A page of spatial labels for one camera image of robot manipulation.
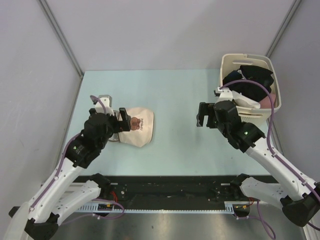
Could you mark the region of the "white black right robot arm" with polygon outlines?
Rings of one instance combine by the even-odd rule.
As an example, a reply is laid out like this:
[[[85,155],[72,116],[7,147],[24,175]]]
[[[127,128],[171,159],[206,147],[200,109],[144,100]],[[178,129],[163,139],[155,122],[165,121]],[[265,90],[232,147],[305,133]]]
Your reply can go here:
[[[306,226],[320,210],[320,184],[269,144],[256,125],[242,121],[232,101],[200,102],[197,127],[203,126],[205,117],[208,128],[218,129],[233,148],[257,161],[279,183],[276,186],[242,173],[231,182],[231,196],[237,201],[245,197],[261,200],[281,209],[295,225]]]

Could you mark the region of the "black garment from bag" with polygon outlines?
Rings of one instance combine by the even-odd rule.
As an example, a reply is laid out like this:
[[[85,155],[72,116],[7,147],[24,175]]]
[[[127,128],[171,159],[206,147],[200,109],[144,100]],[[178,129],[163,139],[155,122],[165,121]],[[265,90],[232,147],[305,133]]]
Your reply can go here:
[[[271,93],[271,85],[274,83],[272,74],[273,72],[267,68],[255,65],[241,65],[239,69],[231,71],[223,78],[222,85],[224,86],[225,84],[237,80],[249,80],[262,85],[269,93]],[[261,87],[253,83],[239,82],[233,83],[228,87],[230,90],[236,91],[256,102],[260,102],[267,96]]]

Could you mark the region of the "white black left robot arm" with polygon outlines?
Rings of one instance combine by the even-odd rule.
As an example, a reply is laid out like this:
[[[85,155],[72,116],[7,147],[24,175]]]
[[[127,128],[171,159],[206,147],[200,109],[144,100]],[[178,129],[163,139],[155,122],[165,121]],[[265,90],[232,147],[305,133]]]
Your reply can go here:
[[[119,109],[120,119],[113,110],[90,116],[80,134],[66,145],[56,169],[40,190],[20,207],[10,211],[11,222],[4,235],[6,240],[20,240],[23,234],[35,240],[49,240],[59,226],[76,210],[89,201],[105,200],[111,193],[111,182],[96,173],[77,191],[62,197],[74,180],[95,160],[113,134],[128,132],[131,117],[125,108]]]

